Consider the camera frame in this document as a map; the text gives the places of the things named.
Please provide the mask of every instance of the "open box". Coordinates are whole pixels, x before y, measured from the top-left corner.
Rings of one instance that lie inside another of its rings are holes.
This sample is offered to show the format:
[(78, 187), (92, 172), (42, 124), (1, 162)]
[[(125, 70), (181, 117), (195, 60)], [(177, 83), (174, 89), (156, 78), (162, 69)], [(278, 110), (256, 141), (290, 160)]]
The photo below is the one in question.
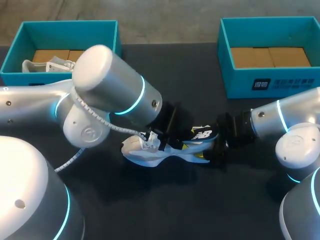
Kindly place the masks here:
[(109, 47), (121, 55), (118, 21), (27, 21), (23, 22), (0, 70), (7, 86), (51, 84), (70, 79), (71, 72), (22, 73), (24, 60), (36, 50), (86, 50), (94, 45)]
[[(222, 18), (217, 48), (228, 98), (281, 98), (320, 87), (314, 17)], [(231, 48), (303, 48), (311, 67), (236, 68)]]

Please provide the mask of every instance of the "concrete floor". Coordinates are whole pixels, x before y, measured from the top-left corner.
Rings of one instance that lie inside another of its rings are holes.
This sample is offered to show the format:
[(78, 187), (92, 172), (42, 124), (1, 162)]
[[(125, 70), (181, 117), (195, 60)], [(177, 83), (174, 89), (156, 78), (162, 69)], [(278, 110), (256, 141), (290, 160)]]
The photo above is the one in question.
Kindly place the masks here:
[(316, 16), (319, 0), (0, 0), (0, 45), (21, 22), (119, 20), (123, 43), (201, 43), (217, 40), (220, 18)]

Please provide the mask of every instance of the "sneaker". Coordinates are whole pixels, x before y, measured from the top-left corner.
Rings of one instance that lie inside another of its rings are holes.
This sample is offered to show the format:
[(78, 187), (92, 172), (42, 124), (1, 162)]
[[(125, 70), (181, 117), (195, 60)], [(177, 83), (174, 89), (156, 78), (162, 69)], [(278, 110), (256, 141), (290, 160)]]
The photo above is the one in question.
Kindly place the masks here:
[(190, 163), (207, 164), (210, 161), (203, 157), (202, 152), (212, 148), (217, 137), (217, 134), (210, 129), (208, 125), (193, 127), (195, 137), (185, 141), (182, 149), (166, 145), (164, 151), (159, 150), (160, 140), (156, 133), (151, 132), (148, 141), (134, 135), (122, 142), (121, 152), (129, 161), (144, 167), (156, 167), (170, 156), (179, 157)]
[(52, 73), (52, 72), (72, 72), (75, 62), (70, 60), (63, 60), (54, 56), (48, 62), (32, 62), (24, 60), (22, 63), (23, 73)]

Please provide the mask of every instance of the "black table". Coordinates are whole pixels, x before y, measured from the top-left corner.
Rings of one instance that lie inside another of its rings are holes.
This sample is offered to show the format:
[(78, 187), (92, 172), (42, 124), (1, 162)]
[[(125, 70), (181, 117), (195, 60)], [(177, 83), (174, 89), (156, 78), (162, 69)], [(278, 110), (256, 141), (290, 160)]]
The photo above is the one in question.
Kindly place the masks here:
[[(0, 58), (7, 50), (0, 48)], [(165, 100), (181, 101), (198, 125), (212, 123), (226, 111), (273, 101), (227, 99), (214, 43), (124, 45), (123, 59)], [(112, 120), (133, 127), (125, 119)], [(30, 142), (58, 167), (76, 149), (58, 127), (50, 129), (45, 135), (40, 130), (2, 134)], [(230, 151), (223, 172), (175, 157), (156, 168), (135, 165), (120, 152), (127, 137), (112, 132), (61, 173), (86, 218), (85, 239), (283, 239), (279, 207), (292, 184), (277, 171), (274, 143), (257, 142)]]

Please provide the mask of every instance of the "shoelace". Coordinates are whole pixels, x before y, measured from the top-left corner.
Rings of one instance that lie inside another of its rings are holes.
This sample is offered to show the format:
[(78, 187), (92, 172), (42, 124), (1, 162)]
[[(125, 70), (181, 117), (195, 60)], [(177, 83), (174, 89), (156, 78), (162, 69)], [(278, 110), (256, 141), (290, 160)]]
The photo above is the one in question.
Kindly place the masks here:
[(160, 140), (158, 139), (158, 135), (153, 131), (150, 133), (150, 137), (148, 141), (142, 140), (142, 149), (158, 149), (160, 146)]

